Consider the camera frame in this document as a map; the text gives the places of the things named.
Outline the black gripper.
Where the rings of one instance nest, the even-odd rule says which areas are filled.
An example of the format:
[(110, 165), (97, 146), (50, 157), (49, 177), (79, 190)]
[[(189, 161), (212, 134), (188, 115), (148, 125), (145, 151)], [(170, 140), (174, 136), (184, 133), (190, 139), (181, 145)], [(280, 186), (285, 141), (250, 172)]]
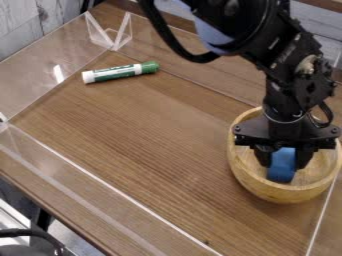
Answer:
[(236, 145), (254, 149), (260, 164), (269, 168), (272, 155), (281, 148), (296, 148), (297, 169), (304, 169), (315, 153), (320, 150), (335, 149), (341, 128), (333, 124), (317, 127), (308, 117), (298, 122), (277, 123), (265, 115), (240, 121), (233, 126)]

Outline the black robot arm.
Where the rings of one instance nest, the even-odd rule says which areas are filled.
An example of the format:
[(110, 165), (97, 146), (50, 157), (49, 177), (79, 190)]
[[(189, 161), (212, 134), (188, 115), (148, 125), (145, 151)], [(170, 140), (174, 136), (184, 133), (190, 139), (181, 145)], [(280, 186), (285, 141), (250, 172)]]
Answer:
[(337, 82), (321, 44), (280, 0), (180, 0), (196, 16), (198, 35), (209, 51), (192, 53), (178, 41), (156, 6), (138, 0), (150, 22), (173, 51), (196, 63), (238, 55), (266, 75), (266, 95), (260, 116), (233, 128), (236, 143), (248, 146), (262, 166), (276, 154), (294, 150), (294, 168), (309, 164), (315, 153), (337, 147), (341, 129), (333, 124), (327, 99)]

